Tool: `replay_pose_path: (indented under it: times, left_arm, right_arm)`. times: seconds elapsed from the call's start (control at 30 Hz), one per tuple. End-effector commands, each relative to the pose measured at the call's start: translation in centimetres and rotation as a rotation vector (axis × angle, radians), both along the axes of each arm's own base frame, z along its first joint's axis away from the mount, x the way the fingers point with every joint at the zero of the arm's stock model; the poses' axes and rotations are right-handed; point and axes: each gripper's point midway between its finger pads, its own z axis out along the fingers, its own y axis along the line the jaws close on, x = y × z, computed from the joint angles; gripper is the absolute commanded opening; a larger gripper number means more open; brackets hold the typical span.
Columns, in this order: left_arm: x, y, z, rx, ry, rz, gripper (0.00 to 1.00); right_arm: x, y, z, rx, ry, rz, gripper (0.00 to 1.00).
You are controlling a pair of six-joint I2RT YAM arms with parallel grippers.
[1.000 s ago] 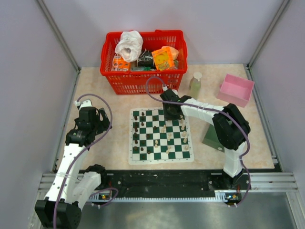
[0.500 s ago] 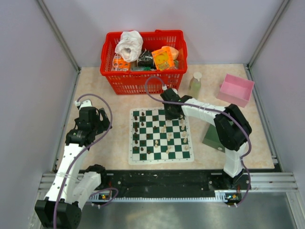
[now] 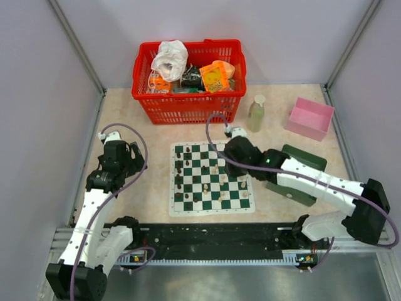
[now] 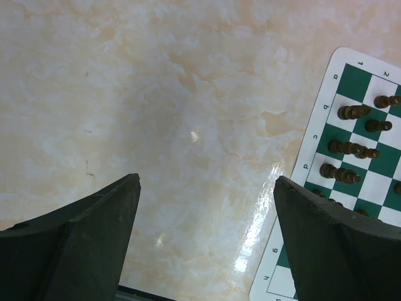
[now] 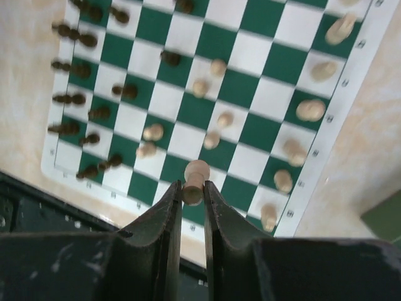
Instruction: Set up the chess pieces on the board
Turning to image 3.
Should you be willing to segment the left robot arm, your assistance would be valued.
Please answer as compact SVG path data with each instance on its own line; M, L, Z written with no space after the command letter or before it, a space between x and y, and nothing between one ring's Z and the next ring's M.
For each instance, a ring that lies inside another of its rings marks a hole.
M59 300L101 300L108 275L122 251L141 244L134 219L121 219L102 236L109 211L127 178L147 168L138 145L122 140L117 131L100 133L103 154L86 179L84 202L71 238L57 263L50 263L46 279Z

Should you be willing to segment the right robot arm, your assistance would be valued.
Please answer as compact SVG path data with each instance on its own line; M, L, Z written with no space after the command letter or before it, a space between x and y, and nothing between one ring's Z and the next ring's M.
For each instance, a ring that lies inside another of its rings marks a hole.
M304 215L294 224L292 239L300 248L326 237L348 234L368 245L377 245L385 215L390 211L382 184L374 179L366 183L331 176L307 166L295 157L276 149L260 151L241 127L226 126L228 138L223 154L226 172L232 177L250 175L258 181L302 192L323 200L336 211L322 215Z

